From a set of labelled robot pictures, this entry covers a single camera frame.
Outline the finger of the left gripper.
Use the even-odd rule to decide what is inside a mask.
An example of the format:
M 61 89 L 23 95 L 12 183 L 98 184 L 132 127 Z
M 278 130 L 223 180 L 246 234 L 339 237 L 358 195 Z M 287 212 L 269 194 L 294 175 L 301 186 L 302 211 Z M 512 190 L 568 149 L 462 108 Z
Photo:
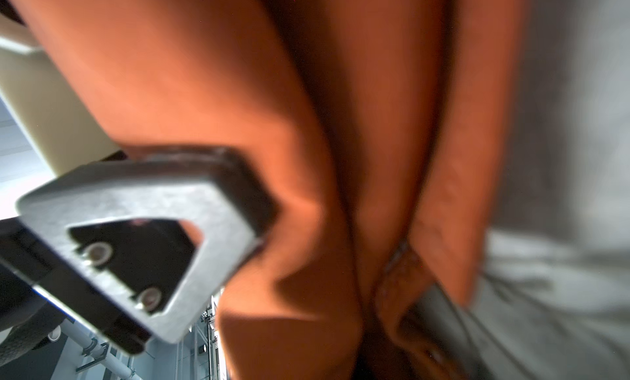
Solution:
M 132 355 L 179 342 L 277 213 L 226 147 L 82 165 L 16 208 L 16 276 Z

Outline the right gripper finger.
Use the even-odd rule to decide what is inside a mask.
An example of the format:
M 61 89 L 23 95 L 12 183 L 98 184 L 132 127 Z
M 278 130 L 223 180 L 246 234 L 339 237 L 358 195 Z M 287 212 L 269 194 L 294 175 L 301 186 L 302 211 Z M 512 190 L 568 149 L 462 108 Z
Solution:
M 410 307 L 408 317 L 438 345 L 470 379 L 492 379 L 483 349 L 487 343 L 472 320 L 437 285 L 428 288 Z

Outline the rust brown skirt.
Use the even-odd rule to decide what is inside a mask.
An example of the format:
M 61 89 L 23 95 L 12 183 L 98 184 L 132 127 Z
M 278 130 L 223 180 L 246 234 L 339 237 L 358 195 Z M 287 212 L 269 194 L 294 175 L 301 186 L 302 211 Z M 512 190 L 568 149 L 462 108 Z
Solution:
M 235 379 L 462 379 L 529 0 L 8 0 L 127 155 L 240 150 L 279 206 L 226 286 Z

